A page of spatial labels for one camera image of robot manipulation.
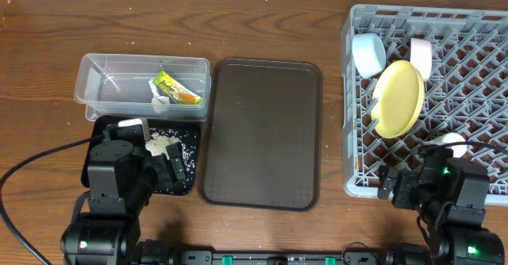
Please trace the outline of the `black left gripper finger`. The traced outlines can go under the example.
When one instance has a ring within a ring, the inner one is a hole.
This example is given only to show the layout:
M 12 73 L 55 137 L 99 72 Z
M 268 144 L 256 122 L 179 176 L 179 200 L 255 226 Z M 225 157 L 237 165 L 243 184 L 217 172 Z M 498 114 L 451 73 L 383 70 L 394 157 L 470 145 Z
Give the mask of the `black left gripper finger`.
M 157 175 L 157 190 L 165 190 L 170 187 L 171 176 L 167 167 L 167 158 L 164 154 L 152 157 L 153 169 Z
M 171 163 L 172 172 L 176 182 L 187 180 L 186 167 L 183 161 L 183 146 L 181 142 L 170 144 L 166 147 L 167 156 Z

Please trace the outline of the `white tissue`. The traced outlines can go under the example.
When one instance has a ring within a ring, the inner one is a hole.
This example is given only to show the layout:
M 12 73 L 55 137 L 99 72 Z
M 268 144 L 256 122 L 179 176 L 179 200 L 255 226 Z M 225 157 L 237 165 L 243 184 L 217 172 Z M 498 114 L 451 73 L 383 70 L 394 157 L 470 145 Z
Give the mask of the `white tissue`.
M 170 98 L 159 94 L 157 86 L 153 83 L 153 79 L 148 81 L 148 85 L 152 92 L 152 108 L 156 113 L 163 113 L 169 109 Z

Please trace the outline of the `green snack wrapper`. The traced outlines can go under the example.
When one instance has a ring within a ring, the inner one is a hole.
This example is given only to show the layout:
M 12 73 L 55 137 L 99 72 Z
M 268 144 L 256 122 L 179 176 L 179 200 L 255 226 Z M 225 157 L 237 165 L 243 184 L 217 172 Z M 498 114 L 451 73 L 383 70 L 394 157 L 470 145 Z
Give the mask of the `green snack wrapper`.
M 153 79 L 153 83 L 179 104 L 199 105 L 202 102 L 201 96 L 187 89 L 184 85 L 172 78 L 166 71 L 161 71 Z

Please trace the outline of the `small white cup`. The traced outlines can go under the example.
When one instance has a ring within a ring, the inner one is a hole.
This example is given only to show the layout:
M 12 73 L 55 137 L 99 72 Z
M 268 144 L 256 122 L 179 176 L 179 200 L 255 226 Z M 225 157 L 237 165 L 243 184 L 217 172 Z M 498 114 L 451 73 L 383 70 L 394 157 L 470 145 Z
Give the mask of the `small white cup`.
M 465 142 L 465 141 L 466 140 L 460 134 L 458 134 L 456 132 L 450 132 L 450 133 L 446 133 L 444 135 L 438 136 L 438 137 L 428 141 L 427 144 L 442 145 L 442 144 L 452 144 L 452 143 Z M 453 150 L 453 157 L 454 158 L 460 158 L 466 153 L 468 146 L 465 144 L 459 144 L 459 145 L 451 146 L 450 149 Z

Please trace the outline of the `yellow plate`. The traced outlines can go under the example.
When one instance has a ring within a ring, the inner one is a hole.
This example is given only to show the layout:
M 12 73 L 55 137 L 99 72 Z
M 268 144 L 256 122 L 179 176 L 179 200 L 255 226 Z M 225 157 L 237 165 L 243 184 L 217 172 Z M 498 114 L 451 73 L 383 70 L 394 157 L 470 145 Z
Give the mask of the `yellow plate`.
M 382 138 L 407 133 L 423 107 L 424 81 L 417 68 L 406 60 L 392 63 L 379 77 L 372 98 L 376 104 L 371 119 L 378 120 L 375 131 Z

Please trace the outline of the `blue bowl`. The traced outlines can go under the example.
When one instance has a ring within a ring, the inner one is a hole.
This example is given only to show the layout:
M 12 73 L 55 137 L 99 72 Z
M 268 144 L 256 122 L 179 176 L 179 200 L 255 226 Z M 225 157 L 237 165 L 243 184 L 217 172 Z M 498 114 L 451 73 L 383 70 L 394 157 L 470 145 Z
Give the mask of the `blue bowl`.
M 369 79 L 386 67 L 386 51 L 374 33 L 356 34 L 352 38 L 352 58 L 360 76 Z

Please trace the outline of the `white pink rice bowl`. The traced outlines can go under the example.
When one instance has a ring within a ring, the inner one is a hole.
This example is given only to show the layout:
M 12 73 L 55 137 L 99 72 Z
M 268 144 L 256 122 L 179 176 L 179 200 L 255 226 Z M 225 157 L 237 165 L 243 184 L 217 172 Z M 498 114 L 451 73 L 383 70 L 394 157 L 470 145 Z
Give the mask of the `white pink rice bowl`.
M 428 40 L 412 38 L 410 40 L 410 62 L 419 71 L 424 81 L 432 74 L 432 45 Z

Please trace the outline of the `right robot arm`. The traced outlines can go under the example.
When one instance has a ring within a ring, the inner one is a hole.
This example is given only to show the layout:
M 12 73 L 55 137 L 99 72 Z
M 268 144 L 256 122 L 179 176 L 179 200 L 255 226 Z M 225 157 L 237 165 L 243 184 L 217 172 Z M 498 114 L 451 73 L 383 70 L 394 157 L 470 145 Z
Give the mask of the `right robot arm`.
M 491 265 L 505 262 L 501 238 L 483 227 L 490 181 L 485 167 L 448 147 L 422 151 L 417 170 L 380 168 L 378 197 L 418 213 L 425 245 L 390 246 L 381 264 Z

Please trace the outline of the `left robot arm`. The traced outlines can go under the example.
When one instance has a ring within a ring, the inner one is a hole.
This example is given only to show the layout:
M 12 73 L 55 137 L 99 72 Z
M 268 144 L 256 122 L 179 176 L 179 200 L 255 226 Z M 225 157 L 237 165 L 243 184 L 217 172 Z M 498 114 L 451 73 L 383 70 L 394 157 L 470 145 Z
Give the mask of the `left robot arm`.
M 178 264 L 163 241 L 140 240 L 139 216 L 152 194 L 186 180 L 183 146 L 154 156 L 146 119 L 109 124 L 88 153 L 88 187 L 75 203 L 60 247 L 66 264 Z

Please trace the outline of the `grey dishwasher rack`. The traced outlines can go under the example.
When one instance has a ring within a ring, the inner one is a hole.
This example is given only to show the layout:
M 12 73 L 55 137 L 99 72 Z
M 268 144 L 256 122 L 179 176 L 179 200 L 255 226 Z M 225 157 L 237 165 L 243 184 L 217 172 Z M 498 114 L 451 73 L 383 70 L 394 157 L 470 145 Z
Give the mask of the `grey dishwasher rack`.
M 377 78 L 363 79 L 352 58 L 352 38 L 374 33 L 387 62 L 407 60 L 410 40 L 432 45 L 432 74 L 414 126 L 385 139 L 375 131 L 371 111 Z M 375 198 L 382 165 L 415 169 L 420 145 L 446 133 L 468 141 L 467 159 L 487 169 L 491 181 L 486 203 L 507 203 L 507 14 L 358 4 L 341 31 L 344 84 L 342 173 L 344 191 L 354 198 Z

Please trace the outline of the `pile of rice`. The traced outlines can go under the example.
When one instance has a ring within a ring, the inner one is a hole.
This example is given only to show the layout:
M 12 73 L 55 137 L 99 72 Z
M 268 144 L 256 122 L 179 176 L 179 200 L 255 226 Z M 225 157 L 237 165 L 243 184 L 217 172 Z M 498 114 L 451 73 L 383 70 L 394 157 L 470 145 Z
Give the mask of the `pile of rice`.
M 169 144 L 180 142 L 183 147 L 183 163 L 186 179 L 178 182 L 175 188 L 159 190 L 159 194 L 186 195 L 193 188 L 196 168 L 198 163 L 198 130 L 193 129 L 162 129 L 150 128 L 151 139 L 146 143 L 146 148 L 154 155 L 167 154 L 166 147 Z

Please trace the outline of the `clear plastic bin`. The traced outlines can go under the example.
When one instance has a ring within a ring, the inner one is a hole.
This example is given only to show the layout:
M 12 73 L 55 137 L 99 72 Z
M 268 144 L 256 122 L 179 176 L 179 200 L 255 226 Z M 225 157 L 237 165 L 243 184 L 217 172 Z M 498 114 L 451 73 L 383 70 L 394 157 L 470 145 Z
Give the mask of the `clear plastic bin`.
M 202 102 L 179 104 L 157 87 L 171 104 L 167 111 L 156 113 L 148 81 L 161 71 L 201 96 Z M 81 61 L 75 100 L 87 106 L 86 118 L 90 121 L 104 115 L 204 121 L 210 89 L 210 63 L 204 58 L 90 53 Z

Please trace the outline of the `brown serving tray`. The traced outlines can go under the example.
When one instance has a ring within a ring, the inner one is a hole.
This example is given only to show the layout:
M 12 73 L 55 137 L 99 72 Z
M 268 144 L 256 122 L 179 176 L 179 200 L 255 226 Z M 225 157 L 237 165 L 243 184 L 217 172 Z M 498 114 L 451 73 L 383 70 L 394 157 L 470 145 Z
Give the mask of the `brown serving tray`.
M 322 73 L 228 58 L 215 68 L 198 192 L 212 205 L 303 212 L 319 197 Z

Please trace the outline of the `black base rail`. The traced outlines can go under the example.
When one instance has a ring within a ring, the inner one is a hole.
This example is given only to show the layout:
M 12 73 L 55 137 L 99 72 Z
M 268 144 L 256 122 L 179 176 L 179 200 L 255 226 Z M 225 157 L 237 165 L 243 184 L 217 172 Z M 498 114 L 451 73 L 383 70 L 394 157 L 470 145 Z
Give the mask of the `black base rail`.
M 212 248 L 174 248 L 147 240 L 137 245 L 129 261 L 141 265 L 432 265 L 427 248 L 396 243 L 386 249 L 361 242 L 348 244 L 341 252 L 235 252 Z

